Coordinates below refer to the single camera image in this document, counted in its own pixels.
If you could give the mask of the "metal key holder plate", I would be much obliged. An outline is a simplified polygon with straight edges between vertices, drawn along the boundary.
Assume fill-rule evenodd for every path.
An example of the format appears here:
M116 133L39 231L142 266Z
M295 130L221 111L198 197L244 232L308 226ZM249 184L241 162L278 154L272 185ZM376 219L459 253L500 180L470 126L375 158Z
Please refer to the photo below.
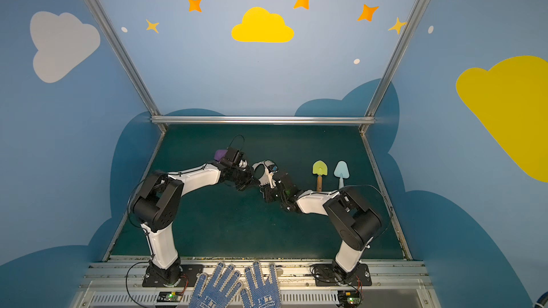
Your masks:
M265 173L264 161L253 164L253 171L260 187L274 188L273 174Z

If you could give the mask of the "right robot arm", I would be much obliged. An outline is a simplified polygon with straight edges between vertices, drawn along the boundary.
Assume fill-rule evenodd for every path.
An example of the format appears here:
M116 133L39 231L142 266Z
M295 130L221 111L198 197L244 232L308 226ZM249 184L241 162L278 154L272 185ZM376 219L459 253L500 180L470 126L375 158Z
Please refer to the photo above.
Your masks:
M359 268L362 254L383 226L381 216L359 193L358 187L345 186L331 192L302 191L287 173L263 175L258 183L265 202L279 201L285 211L329 218L342 240L330 266L330 281L350 280Z

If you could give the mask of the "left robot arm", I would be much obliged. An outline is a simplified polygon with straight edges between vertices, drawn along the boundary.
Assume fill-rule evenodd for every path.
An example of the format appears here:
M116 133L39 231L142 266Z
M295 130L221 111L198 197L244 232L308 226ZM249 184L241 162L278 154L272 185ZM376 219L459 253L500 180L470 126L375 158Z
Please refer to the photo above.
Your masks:
M218 183L230 182L238 191L258 185L254 169L242 151L227 148L221 157L197 168L177 172L156 172L139 187L130 211L137 217L146 236L151 259L144 287L178 287L184 267L175 247L173 222L181 198Z

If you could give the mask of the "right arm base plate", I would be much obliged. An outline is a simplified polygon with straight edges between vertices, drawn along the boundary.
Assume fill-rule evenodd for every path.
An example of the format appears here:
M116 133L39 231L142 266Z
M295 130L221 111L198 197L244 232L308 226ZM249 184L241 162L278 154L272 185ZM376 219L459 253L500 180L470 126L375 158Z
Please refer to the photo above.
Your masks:
M314 264L309 268L319 287L354 286L370 287L372 278L366 264L358 263L352 272L345 272L336 264Z

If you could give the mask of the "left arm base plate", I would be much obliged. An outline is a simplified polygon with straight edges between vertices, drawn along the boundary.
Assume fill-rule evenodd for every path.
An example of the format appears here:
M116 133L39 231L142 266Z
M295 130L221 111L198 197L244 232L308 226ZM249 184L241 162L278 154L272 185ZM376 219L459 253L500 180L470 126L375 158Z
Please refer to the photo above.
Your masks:
M146 269L143 287L194 287L204 266L200 264L174 263L168 269L161 269L150 263Z

